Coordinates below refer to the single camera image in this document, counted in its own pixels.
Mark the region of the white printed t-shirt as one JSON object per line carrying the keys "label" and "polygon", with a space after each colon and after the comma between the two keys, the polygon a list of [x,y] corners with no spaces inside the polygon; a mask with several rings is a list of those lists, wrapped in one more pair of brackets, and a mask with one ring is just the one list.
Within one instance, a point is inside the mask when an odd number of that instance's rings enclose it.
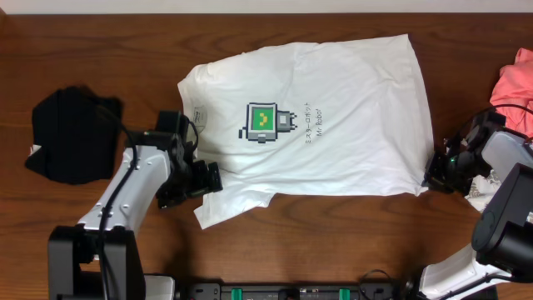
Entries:
{"label": "white printed t-shirt", "polygon": [[424,192],[431,115],[405,34],[263,47],[198,65],[177,87],[197,156],[221,172],[223,189],[195,211],[202,228],[277,194]]}

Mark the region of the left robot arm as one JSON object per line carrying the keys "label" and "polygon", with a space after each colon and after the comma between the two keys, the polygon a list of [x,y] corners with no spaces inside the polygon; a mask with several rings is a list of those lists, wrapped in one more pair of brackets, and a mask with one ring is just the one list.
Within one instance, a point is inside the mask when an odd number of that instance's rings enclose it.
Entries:
{"label": "left robot arm", "polygon": [[153,130],[128,132],[120,168],[75,226],[56,227],[47,243],[51,299],[176,299],[173,277],[146,274],[136,235],[153,201],[168,208],[222,190],[216,163],[194,158],[196,127],[161,111]]}

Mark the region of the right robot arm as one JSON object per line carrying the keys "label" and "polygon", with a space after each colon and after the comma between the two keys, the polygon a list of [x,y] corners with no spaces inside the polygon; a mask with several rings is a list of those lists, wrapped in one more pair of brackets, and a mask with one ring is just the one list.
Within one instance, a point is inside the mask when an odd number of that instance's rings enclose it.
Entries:
{"label": "right robot arm", "polygon": [[467,195],[476,176],[501,186],[483,209],[469,245],[426,266],[406,288],[408,299],[495,299],[500,283],[531,283],[532,140],[506,127],[493,108],[476,114],[471,130],[446,141],[426,164],[424,186]]}

